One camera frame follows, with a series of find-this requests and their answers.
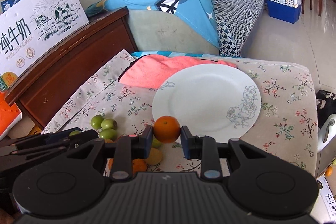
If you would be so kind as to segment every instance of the white plate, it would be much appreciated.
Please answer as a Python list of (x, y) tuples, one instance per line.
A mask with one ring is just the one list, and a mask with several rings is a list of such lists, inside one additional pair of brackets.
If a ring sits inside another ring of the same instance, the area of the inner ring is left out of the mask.
[(192, 135), (227, 143), (253, 126), (260, 108), (258, 87), (245, 73), (226, 65), (204, 64), (169, 77), (155, 94), (152, 113), (154, 120), (173, 116)]

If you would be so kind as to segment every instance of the floral tablecloth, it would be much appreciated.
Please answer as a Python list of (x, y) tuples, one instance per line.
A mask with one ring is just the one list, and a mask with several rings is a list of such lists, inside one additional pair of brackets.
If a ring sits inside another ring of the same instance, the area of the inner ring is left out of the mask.
[[(314, 174), (317, 110), (308, 69), (294, 63), (245, 58), (209, 59), (236, 63), (260, 90), (261, 112), (241, 139)], [(88, 130), (91, 118), (100, 114), (117, 121), (120, 135), (141, 134), (148, 124), (154, 123), (151, 107), (156, 90), (118, 83), (119, 75), (131, 61), (134, 58), (123, 50), (107, 62), (63, 105), (43, 133), (73, 127)], [(160, 149), (164, 155), (162, 162), (149, 166), (148, 171), (200, 171), (201, 161), (186, 160), (180, 144), (165, 144)], [(222, 169), (229, 174), (225, 160)]]

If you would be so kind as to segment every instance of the houndstooth blanket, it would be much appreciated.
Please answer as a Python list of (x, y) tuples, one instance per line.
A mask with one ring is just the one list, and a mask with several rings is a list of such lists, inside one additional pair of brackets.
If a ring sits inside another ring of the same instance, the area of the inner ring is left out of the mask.
[(264, 7), (264, 0), (213, 0), (221, 56), (240, 51)]

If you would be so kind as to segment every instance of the orange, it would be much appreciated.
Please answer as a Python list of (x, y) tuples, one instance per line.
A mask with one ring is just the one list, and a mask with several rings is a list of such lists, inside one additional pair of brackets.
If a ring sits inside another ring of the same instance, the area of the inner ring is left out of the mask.
[(147, 164), (144, 159), (135, 159), (132, 161), (133, 164), (133, 175), (137, 172), (146, 172), (147, 171)]
[[(111, 170), (113, 164), (113, 159), (109, 160), (108, 167)], [(147, 171), (147, 164), (144, 159), (135, 159), (132, 160), (132, 170), (133, 175), (135, 175), (137, 172), (146, 172)]]
[(173, 143), (180, 136), (179, 122), (172, 116), (162, 116), (153, 125), (155, 138), (162, 143)]
[(329, 166), (326, 171), (325, 171), (325, 176), (328, 177), (332, 174), (333, 172), (333, 168), (331, 166)]
[(109, 167), (110, 170), (111, 170), (111, 168), (112, 168), (112, 164), (113, 164), (113, 159), (109, 159), (108, 167)]

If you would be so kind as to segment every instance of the table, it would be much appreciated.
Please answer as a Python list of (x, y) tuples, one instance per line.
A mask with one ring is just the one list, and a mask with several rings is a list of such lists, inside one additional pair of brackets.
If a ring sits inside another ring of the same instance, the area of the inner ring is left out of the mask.
[(16, 103), (44, 128), (69, 97), (120, 50), (137, 51), (127, 15), (124, 7), (91, 18), (25, 72), (9, 88), (5, 101)]

